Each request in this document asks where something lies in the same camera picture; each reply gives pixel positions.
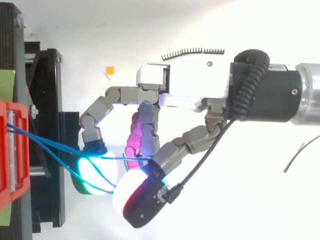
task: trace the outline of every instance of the screw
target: screw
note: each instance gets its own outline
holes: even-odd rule
[[[297,89],[292,89],[291,93],[292,93],[292,95],[297,95],[298,94],[298,90]]]
[[[62,64],[63,63],[63,56],[61,54],[58,54],[56,56],[56,61],[58,64]]]
[[[36,108],[36,106],[30,105],[29,111],[32,119],[36,119],[37,115],[39,114],[39,110]]]
[[[22,14],[18,14],[14,19],[14,24],[20,28],[24,29],[24,19],[22,18]]]

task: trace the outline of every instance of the orange sticker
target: orange sticker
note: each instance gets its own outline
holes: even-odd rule
[[[106,66],[105,73],[108,75],[112,75],[115,73],[115,68],[113,66]]]

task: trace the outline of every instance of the black cylindrical motor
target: black cylindrical motor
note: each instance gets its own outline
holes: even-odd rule
[[[246,80],[252,64],[233,62],[230,66],[228,118],[232,117],[235,97]],[[287,122],[299,108],[302,96],[301,76],[294,67],[270,64],[263,80],[255,90],[247,111],[248,121]]]

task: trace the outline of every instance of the black cable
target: black cable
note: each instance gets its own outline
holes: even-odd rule
[[[215,138],[212,145],[209,147],[209,149],[206,151],[204,156],[201,158],[201,160],[197,163],[197,165],[191,170],[191,172],[183,179],[181,183],[178,183],[173,188],[171,188],[169,191],[163,195],[163,198],[166,200],[167,203],[172,204],[174,200],[180,195],[182,189],[184,189],[184,185],[192,178],[193,175],[199,170],[201,165],[207,160],[211,152],[215,149],[218,142],[221,140],[223,135],[226,133],[226,131],[230,128],[230,126],[235,122],[236,120],[231,120],[218,134],[218,136]]]
[[[209,147],[208,151],[204,154],[204,156],[201,158],[201,160],[195,165],[195,167],[191,170],[191,172],[184,178],[184,180],[180,183],[181,187],[186,185],[186,183],[191,179],[191,177],[198,171],[198,169],[201,167],[201,165],[207,160],[209,155],[212,153],[212,151],[215,149],[223,135],[226,133],[226,131],[230,128],[230,126],[235,122],[235,120],[231,120],[219,133],[219,135],[215,138],[212,145]]]
[[[232,106],[232,119],[245,121],[256,89],[270,65],[269,56],[261,50],[249,49],[234,58],[235,63],[252,63],[250,72],[237,92]]]
[[[320,135],[319,136],[316,136],[314,139],[312,139],[310,142],[308,142],[306,145],[304,145],[303,147],[301,147],[297,152],[296,154],[293,156],[293,158],[291,158],[290,162],[285,166],[285,168],[283,169],[283,172],[286,173],[291,164],[294,162],[294,160],[296,159],[296,157],[309,145],[311,144],[314,140],[317,140],[318,138],[320,138]]]
[[[269,56],[264,51],[256,49],[245,50],[239,53],[237,56],[235,56],[234,62],[251,63],[252,67],[250,68],[250,72],[247,78],[243,82],[233,101],[231,121],[222,130],[220,127],[220,133],[215,138],[213,144],[210,146],[201,160],[197,163],[197,165],[184,178],[184,180],[167,191],[163,196],[169,204],[171,204],[179,196],[181,190],[184,188],[184,185],[192,178],[192,176],[198,171],[201,165],[206,161],[206,159],[215,149],[218,142],[221,140],[229,127],[236,120],[246,120],[249,108],[256,93],[256,89],[259,86],[260,82],[263,80],[265,73],[270,65]]]

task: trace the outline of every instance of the black coiled cable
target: black coiled cable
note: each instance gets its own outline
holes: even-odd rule
[[[245,121],[248,116],[249,107],[254,99],[256,89],[269,68],[270,59],[264,51],[249,49],[235,56],[234,62],[253,62],[250,73],[237,92],[232,107],[232,118],[234,120]]]

